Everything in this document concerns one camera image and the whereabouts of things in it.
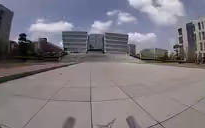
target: tree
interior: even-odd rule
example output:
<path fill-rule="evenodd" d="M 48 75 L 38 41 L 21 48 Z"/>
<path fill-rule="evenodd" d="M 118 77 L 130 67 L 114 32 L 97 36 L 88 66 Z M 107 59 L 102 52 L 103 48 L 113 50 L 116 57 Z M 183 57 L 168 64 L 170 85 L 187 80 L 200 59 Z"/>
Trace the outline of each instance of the tree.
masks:
<path fill-rule="evenodd" d="M 21 56 L 27 56 L 27 45 L 26 45 L 26 42 L 27 42 L 27 35 L 25 33 L 21 33 L 19 35 L 19 49 L 20 49 L 20 55 Z"/>
<path fill-rule="evenodd" d="M 174 52 L 171 52 L 171 53 L 169 54 L 169 58 L 170 58 L 170 60 L 174 60 L 174 58 L 175 58 L 175 53 L 174 53 Z"/>

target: paved plaza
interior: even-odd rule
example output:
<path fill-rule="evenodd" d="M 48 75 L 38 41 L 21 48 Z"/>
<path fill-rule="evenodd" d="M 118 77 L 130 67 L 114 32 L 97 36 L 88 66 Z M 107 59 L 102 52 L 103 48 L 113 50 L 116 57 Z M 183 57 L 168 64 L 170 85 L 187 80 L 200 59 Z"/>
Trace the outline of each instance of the paved plaza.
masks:
<path fill-rule="evenodd" d="M 3 128 L 129 128 L 129 116 L 141 128 L 205 128 L 205 69 L 84 62 L 0 84 Z"/>

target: window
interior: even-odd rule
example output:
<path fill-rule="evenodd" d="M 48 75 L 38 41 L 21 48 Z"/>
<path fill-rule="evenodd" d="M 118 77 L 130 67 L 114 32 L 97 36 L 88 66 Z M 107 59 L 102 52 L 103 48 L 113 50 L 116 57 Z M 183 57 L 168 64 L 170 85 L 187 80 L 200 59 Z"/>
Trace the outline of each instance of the window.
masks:
<path fill-rule="evenodd" d="M 201 51 L 203 50 L 202 42 L 200 43 L 200 50 L 201 50 Z"/>
<path fill-rule="evenodd" d="M 179 34 L 179 35 L 182 35 L 182 28 L 179 28 L 179 29 L 178 29 L 178 34 Z"/>
<path fill-rule="evenodd" d="M 203 24 L 203 22 L 202 22 L 202 29 L 204 29 L 204 24 Z"/>
<path fill-rule="evenodd" d="M 205 42 L 204 42 L 204 50 L 205 50 Z"/>
<path fill-rule="evenodd" d="M 184 43 L 183 37 L 181 36 L 181 37 L 179 37 L 179 44 L 183 44 L 183 43 Z"/>
<path fill-rule="evenodd" d="M 199 40 L 202 40 L 201 32 L 199 32 Z"/>
<path fill-rule="evenodd" d="M 202 32 L 202 39 L 205 40 L 205 32 Z"/>
<path fill-rule="evenodd" d="M 201 30 L 201 23 L 198 22 L 198 29 Z"/>

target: sky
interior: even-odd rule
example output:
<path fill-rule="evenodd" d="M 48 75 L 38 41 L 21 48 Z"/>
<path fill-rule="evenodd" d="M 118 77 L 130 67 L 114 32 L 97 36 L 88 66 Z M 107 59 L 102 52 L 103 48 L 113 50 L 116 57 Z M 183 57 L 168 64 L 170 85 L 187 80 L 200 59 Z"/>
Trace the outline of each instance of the sky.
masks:
<path fill-rule="evenodd" d="M 143 48 L 172 51 L 177 29 L 205 16 L 205 0 L 0 0 L 14 12 L 10 40 L 26 33 L 61 46 L 62 31 L 129 34 Z"/>

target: white cloud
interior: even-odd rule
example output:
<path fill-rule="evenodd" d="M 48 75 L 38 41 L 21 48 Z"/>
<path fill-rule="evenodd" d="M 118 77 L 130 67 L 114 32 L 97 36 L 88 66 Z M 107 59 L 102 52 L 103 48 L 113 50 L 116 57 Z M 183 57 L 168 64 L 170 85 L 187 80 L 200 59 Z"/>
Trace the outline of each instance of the white cloud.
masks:
<path fill-rule="evenodd" d="M 111 20 L 107 22 L 94 21 L 94 23 L 91 25 L 90 33 L 104 33 L 106 31 L 109 31 L 112 24 L 113 21 Z"/>
<path fill-rule="evenodd" d="M 118 24 L 129 23 L 129 22 L 137 23 L 137 19 L 131 14 L 126 13 L 126 12 L 118 13 L 118 22 L 117 22 Z"/>
<path fill-rule="evenodd" d="M 107 16 L 114 16 L 119 12 L 119 10 L 108 11 L 106 14 Z"/>
<path fill-rule="evenodd" d="M 185 15 L 180 0 L 128 0 L 135 9 L 146 13 L 157 25 L 173 25 Z"/>
<path fill-rule="evenodd" d="M 72 30 L 73 27 L 67 21 L 45 23 L 44 19 L 37 19 L 36 23 L 30 25 L 29 32 L 62 32 Z"/>
<path fill-rule="evenodd" d="M 128 33 L 129 42 L 134 44 L 154 43 L 157 40 L 155 33 L 141 34 L 138 32 Z"/>
<path fill-rule="evenodd" d="M 123 23 L 137 23 L 137 19 L 136 17 L 132 16 L 130 13 L 127 12 L 122 12 L 120 10 L 113 10 L 113 11 L 109 11 L 107 12 L 107 16 L 115 16 L 117 15 L 118 19 L 117 19 L 117 24 L 123 24 Z"/>

